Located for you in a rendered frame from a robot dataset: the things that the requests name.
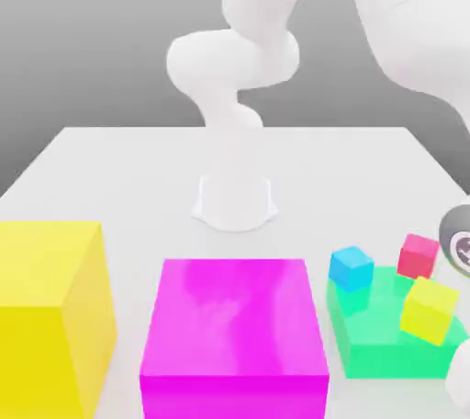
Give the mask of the large yellow box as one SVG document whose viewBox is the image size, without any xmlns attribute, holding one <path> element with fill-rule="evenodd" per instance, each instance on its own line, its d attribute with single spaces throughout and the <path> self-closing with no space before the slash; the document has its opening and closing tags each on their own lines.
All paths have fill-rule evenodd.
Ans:
<svg viewBox="0 0 470 419">
<path fill-rule="evenodd" d="M 0 221 L 0 419 L 94 419 L 116 340 L 100 223 Z"/>
</svg>

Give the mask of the large green box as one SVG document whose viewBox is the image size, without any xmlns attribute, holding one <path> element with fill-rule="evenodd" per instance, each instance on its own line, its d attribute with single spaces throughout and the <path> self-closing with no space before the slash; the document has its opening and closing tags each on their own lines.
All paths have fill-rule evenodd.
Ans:
<svg viewBox="0 0 470 419">
<path fill-rule="evenodd" d="M 454 318 L 440 346 L 400 329 L 414 280 L 391 266 L 375 269 L 372 284 L 347 292 L 328 281 L 326 301 L 348 379 L 443 379 L 457 347 L 468 338 Z"/>
</svg>

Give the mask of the large magenta box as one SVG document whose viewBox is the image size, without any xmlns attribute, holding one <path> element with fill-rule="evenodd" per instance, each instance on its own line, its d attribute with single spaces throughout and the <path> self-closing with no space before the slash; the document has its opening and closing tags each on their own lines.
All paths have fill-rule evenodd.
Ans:
<svg viewBox="0 0 470 419">
<path fill-rule="evenodd" d="M 325 419 L 330 372 L 300 259 L 168 259 L 144 419 Z"/>
</svg>

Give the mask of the small yellow cube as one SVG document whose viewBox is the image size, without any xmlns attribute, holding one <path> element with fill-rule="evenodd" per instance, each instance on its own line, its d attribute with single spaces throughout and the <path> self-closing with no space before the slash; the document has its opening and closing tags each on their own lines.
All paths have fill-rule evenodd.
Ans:
<svg viewBox="0 0 470 419">
<path fill-rule="evenodd" d="M 400 330 L 442 345 L 453 322 L 459 291 L 419 276 L 404 300 Z"/>
</svg>

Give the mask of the small red cube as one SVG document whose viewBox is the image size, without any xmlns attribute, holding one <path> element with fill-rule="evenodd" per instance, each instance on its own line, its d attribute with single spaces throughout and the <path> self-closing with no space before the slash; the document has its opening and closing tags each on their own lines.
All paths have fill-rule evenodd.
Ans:
<svg viewBox="0 0 470 419">
<path fill-rule="evenodd" d="M 400 249 L 397 273 L 413 279 L 430 278 L 439 248 L 438 241 L 409 233 Z"/>
</svg>

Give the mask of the small blue cube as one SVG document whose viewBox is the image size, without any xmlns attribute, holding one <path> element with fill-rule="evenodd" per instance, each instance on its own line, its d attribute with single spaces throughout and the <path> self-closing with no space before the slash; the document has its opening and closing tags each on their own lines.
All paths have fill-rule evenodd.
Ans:
<svg viewBox="0 0 470 419">
<path fill-rule="evenodd" d="M 372 284 L 374 270 L 374 260 L 359 247 L 350 246 L 331 254 L 329 279 L 346 292 L 354 292 Z"/>
</svg>

